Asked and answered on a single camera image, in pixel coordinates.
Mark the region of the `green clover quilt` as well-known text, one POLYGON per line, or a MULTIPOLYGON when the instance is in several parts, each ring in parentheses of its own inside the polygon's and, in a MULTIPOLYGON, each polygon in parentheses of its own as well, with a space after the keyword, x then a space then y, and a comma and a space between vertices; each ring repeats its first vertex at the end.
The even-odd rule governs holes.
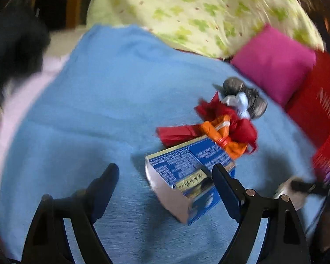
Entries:
POLYGON ((137 24, 173 48, 218 59, 234 55, 266 24, 324 47, 298 0, 91 0, 86 24, 137 24))

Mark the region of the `red Nilrich shopping bag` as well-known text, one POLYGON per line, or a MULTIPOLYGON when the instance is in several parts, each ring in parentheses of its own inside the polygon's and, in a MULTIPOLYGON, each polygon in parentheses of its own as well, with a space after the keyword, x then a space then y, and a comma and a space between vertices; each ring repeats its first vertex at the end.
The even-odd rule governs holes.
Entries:
POLYGON ((330 54, 317 51, 316 63, 285 106, 288 115, 316 146, 312 168, 319 182, 330 182, 330 54))

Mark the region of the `white tissue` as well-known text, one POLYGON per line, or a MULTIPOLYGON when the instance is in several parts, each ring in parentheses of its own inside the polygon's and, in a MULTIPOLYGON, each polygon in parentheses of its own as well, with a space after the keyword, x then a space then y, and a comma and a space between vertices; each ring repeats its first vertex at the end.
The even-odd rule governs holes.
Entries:
POLYGON ((244 92, 228 95, 222 99, 222 103, 232 107, 239 118, 250 120, 250 113, 248 112, 249 100, 244 92))

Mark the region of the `orange plastic wrapper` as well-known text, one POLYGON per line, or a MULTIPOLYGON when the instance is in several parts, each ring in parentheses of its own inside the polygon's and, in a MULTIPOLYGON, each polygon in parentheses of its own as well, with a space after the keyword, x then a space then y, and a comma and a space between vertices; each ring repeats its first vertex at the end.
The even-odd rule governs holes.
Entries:
POLYGON ((205 121, 200 125, 201 132, 223 149, 232 160, 241 157, 247 150, 248 144, 235 142, 229 136, 231 118, 229 115, 220 116, 212 122, 205 121))

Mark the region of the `magenta pillow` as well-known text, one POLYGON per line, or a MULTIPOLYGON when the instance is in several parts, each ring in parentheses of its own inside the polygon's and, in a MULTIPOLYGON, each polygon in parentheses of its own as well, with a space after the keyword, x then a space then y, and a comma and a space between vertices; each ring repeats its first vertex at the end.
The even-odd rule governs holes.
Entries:
POLYGON ((316 62, 315 52, 270 25, 231 60, 243 76, 284 107, 316 62))

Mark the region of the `black clothes pile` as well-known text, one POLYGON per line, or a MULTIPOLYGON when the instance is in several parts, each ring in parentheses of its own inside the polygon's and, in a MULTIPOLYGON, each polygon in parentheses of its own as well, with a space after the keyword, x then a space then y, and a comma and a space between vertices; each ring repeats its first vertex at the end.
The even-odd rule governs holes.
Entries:
POLYGON ((42 69, 50 34, 31 4, 32 0, 11 0, 0 12, 0 91, 9 80, 42 69))

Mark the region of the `grey black plastic bag wad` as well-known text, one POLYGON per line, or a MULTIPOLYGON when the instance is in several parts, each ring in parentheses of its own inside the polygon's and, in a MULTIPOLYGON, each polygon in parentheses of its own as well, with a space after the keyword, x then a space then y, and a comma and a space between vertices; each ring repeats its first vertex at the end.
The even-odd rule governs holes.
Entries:
POLYGON ((229 77, 222 86, 213 84, 213 87, 221 94, 219 101, 232 107, 241 119, 258 119, 266 112, 267 100, 237 77, 229 77))

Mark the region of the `blue white carton box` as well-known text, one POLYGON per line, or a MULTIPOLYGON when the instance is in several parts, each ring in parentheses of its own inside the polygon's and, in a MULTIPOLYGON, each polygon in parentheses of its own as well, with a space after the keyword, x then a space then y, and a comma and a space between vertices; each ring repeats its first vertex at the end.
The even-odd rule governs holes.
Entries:
POLYGON ((146 156, 145 173, 162 206, 179 222, 190 225, 221 200, 212 180, 217 164, 235 176, 235 161, 202 136, 146 156))

